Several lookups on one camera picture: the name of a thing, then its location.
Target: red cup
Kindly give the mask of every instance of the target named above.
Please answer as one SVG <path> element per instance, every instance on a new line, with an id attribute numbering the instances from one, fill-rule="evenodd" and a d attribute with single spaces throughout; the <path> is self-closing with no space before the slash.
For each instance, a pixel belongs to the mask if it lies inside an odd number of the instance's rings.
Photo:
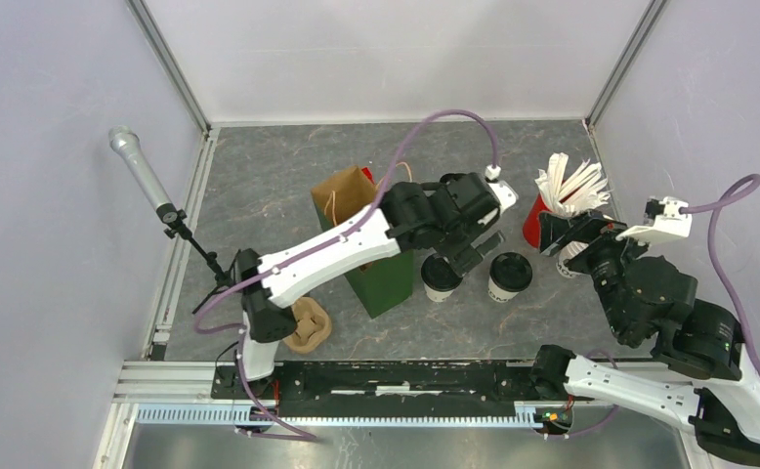
<path id="1" fill-rule="evenodd" d="M 532 205 L 532 208 L 529 210 L 527 219 L 524 221 L 524 228 L 522 229 L 524 232 L 524 239 L 527 240 L 530 246 L 536 249 L 541 243 L 541 221 L 538 219 L 538 215 L 541 212 L 549 211 L 550 208 L 547 207 L 544 200 L 541 198 L 541 194 L 539 194 L 538 197 L 535 198 L 535 203 Z"/>

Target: black wire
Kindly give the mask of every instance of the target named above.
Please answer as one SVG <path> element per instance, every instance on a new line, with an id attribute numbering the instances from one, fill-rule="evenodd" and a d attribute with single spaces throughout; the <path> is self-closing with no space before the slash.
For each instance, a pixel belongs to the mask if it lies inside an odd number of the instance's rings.
<path id="1" fill-rule="evenodd" d="M 222 351 L 222 352 L 219 354 L 219 356 L 218 356 L 218 357 L 216 357 L 216 360 L 214 360 L 214 361 L 213 361 L 213 366 L 216 368 L 216 374 L 218 374 L 218 375 L 219 375 L 219 379 L 221 379 L 222 381 L 225 381 L 225 376 L 223 376 L 223 375 L 222 375 L 222 371 L 220 371 L 220 370 L 219 370 L 219 359 L 222 357 L 222 355 L 226 354 L 226 353 L 227 353 L 227 352 L 229 352 L 229 351 L 230 351 L 230 350 L 231 350 L 233 347 L 235 347 L 236 345 L 238 345 L 238 343 L 239 343 L 239 341 L 237 340 L 237 341 L 233 342 L 232 344 L 230 344 L 230 345 L 228 346 L 228 348 L 227 348 L 227 349 L 225 349 L 225 350 L 223 350 L 223 351 Z"/>

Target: metal corner post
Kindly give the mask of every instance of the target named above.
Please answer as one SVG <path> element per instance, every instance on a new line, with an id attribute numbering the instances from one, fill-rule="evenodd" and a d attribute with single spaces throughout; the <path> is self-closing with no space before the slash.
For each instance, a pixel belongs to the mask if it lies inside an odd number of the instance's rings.
<path id="1" fill-rule="evenodd" d="M 636 29 L 633 30 L 633 34 L 630 36 L 630 39 L 627 41 L 627 45 L 624 46 L 624 50 L 622 51 L 621 56 L 618 58 L 615 66 L 613 67 L 607 83 L 605 83 L 604 88 L 602 88 L 602 92 L 599 93 L 599 98 L 596 100 L 596 103 L 593 105 L 593 107 L 590 109 L 590 112 L 587 114 L 587 117 L 584 119 L 584 123 L 587 126 L 588 131 L 591 133 L 593 127 L 602 117 L 602 114 L 607 108 L 612 96 L 618 89 L 618 85 L 621 83 L 621 80 L 624 79 L 624 75 L 627 74 L 627 70 L 630 68 L 630 65 L 639 54 L 642 45 L 645 43 L 645 40 L 651 33 L 654 24 L 659 19 L 659 16 L 661 15 L 667 3 L 668 0 L 651 0 L 651 2 L 648 4 L 648 7 L 645 9 L 645 13 L 643 13 L 642 17 L 639 19 L 639 23 L 636 25 Z"/>
<path id="2" fill-rule="evenodd" d="M 201 129 L 202 133 L 207 135 L 210 132 L 210 122 L 204 115 L 195 95 L 193 94 L 188 81 L 185 79 L 182 70 L 176 63 L 176 59 L 173 57 L 173 53 L 170 52 L 170 48 L 167 46 L 164 37 L 161 35 L 161 31 L 158 29 L 158 25 L 152 17 L 145 0 L 126 0 L 127 5 L 136 17 L 136 21 L 142 29 L 142 32 L 148 39 L 150 47 L 155 52 L 164 70 L 167 72 L 167 76 L 176 88 L 176 92 L 182 97 L 185 102 L 185 106 L 188 108 L 190 117 L 193 122 Z"/>

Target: gray stone table surface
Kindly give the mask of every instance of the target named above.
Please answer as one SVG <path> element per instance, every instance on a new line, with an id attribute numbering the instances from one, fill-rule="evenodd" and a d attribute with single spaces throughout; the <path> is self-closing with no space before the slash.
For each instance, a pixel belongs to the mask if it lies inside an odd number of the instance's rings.
<path id="1" fill-rule="evenodd" d="M 493 122 L 498 134 L 501 178 L 519 195 L 518 204 L 497 227 L 507 237 L 496 252 L 516 251 L 533 268 L 529 289 L 506 304 L 486 293 L 490 255 L 440 304 L 429 301 L 419 275 L 428 252 L 418 252 L 414 294 L 372 320 L 344 277 L 311 291 L 330 314 L 333 331 L 306 356 L 280 346 L 279 360 L 528 359 L 543 344 L 584 353 L 603 347 L 620 357 L 642 357 L 616 345 L 590 279 L 561 277 L 555 259 L 539 255 L 522 236 L 524 219 L 537 195 L 534 178 L 553 152 L 570 155 L 572 170 L 593 158 L 590 141 L 577 121 Z M 320 233 L 310 189 L 350 165 L 368 166 L 379 179 L 412 124 L 357 124 L 223 128 L 218 137 L 196 238 L 228 265 L 236 249 L 260 254 L 279 251 Z M 489 163 L 486 133 L 474 122 L 429 126 L 406 153 L 416 181 L 437 181 L 447 172 L 483 171 Z M 399 168 L 395 181 L 405 179 Z M 212 361 L 235 340 L 232 331 L 194 333 L 190 310 L 213 286 L 213 276 L 191 252 L 167 361 Z M 239 321 L 234 297 L 205 322 Z"/>

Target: black cup lid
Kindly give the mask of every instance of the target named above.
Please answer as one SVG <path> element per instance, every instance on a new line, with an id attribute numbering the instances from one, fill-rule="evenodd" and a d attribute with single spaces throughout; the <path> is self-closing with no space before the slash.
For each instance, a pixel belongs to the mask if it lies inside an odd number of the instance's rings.
<path id="1" fill-rule="evenodd" d="M 436 291 L 451 291 L 460 285 L 463 278 L 459 277 L 449 263 L 438 254 L 432 254 L 423 261 L 420 267 L 423 282 Z"/>
<path id="2" fill-rule="evenodd" d="M 492 260 L 489 276 L 502 290 L 523 291 L 532 282 L 532 266 L 521 254 L 505 252 Z"/>

